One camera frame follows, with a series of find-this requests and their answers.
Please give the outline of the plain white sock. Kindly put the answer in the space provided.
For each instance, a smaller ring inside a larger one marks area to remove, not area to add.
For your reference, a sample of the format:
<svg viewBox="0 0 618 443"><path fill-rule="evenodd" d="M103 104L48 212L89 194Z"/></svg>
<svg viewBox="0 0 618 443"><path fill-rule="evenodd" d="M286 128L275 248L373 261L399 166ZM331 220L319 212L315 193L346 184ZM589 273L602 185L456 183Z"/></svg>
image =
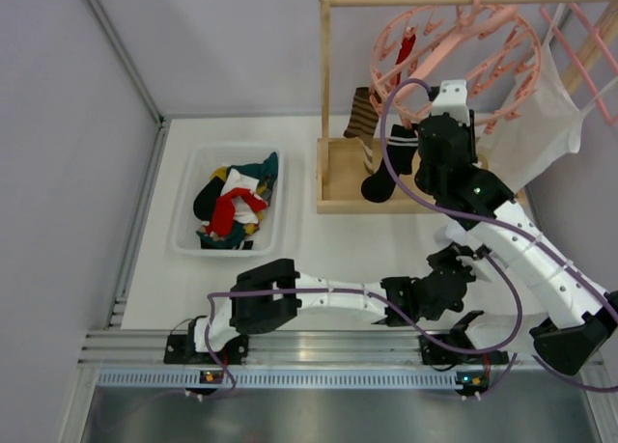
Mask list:
<svg viewBox="0 0 618 443"><path fill-rule="evenodd" d="M257 179L252 179L248 176L240 174L236 170L231 170L230 172L228 172L227 179L225 181L225 185L223 186L220 196L226 194L227 192L231 191L232 189L236 187L250 189L252 192L260 196L257 193L258 185L259 185L259 182ZM261 212L254 214L249 209L249 207L245 205L240 199L235 199L234 204L237 210L236 216L235 216L236 222L239 222L240 224L243 224L243 225L257 224L259 222L258 214Z"/></svg>

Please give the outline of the red Christmas sock front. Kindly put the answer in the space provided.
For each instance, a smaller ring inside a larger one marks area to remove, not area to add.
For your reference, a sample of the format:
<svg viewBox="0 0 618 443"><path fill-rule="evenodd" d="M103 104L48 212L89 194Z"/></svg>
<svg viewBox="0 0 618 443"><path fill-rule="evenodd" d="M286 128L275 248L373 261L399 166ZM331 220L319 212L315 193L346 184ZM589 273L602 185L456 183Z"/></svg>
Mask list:
<svg viewBox="0 0 618 443"><path fill-rule="evenodd" d="M237 212L235 199L240 199L254 214L267 208L267 202L256 193L247 188L236 187L216 200L211 221L206 226L208 235L227 236L231 233Z"/></svg>

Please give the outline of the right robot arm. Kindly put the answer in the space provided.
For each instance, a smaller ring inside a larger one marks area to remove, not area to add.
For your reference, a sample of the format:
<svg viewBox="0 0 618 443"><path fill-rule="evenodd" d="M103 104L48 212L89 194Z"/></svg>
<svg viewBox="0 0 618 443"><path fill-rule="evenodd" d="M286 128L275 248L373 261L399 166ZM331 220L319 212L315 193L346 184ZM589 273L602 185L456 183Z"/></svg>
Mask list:
<svg viewBox="0 0 618 443"><path fill-rule="evenodd" d="M583 276L527 220L508 186L476 166L473 126L443 114L429 116L417 128L417 187L542 303L547 317L529 331L537 355L561 374L578 373L617 329L616 292Z"/></svg>

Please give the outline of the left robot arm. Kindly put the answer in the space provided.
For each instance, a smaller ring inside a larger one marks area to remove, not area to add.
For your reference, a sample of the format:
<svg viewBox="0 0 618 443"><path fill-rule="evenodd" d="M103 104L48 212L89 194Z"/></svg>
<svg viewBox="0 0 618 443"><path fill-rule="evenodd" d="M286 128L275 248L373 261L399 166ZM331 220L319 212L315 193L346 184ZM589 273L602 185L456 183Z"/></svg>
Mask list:
<svg viewBox="0 0 618 443"><path fill-rule="evenodd" d="M462 259L472 254L469 247L452 243L428 257L428 275L386 277L370 284L309 276L297 271L291 259L260 265L241 273L228 291L209 294L210 313L191 319L186 333L168 335L163 361L237 365L247 354L248 337L310 315L403 327L438 320L447 311L459 313L467 286L475 280Z"/></svg>

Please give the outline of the pink round clip hanger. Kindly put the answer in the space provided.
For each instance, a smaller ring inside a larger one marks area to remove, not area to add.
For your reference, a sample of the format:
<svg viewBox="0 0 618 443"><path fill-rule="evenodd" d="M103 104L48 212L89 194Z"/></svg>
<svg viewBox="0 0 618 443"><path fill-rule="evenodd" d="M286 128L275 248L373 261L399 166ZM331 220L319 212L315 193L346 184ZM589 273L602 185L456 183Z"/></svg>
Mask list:
<svg viewBox="0 0 618 443"><path fill-rule="evenodd" d="M416 32L415 45L396 66L401 41L410 31ZM392 110L410 125L428 116L430 105L417 94L416 85L396 91L390 84L394 74L401 74L400 84L410 78L436 86L444 80L465 79L467 104L482 106L475 123L493 130L499 121L517 117L518 107L532 90L520 89L511 102L507 97L518 86L518 77L524 84L536 81L540 61L541 41L515 4L471 0L452 10L414 6L388 23L374 43L370 100L382 113L387 97L394 95Z"/></svg>

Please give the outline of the black striped sock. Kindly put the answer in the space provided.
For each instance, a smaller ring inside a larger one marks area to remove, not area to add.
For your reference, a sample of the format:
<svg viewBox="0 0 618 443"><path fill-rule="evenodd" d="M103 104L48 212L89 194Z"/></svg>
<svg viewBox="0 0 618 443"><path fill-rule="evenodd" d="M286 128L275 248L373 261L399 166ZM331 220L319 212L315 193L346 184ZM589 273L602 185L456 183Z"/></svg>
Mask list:
<svg viewBox="0 0 618 443"><path fill-rule="evenodd" d="M392 125L387 139L386 152L397 177L412 173L412 159L418 148L418 124L410 128ZM381 161L378 170L361 184L361 194L372 203L384 203L393 194L396 183L391 177L386 163Z"/></svg>

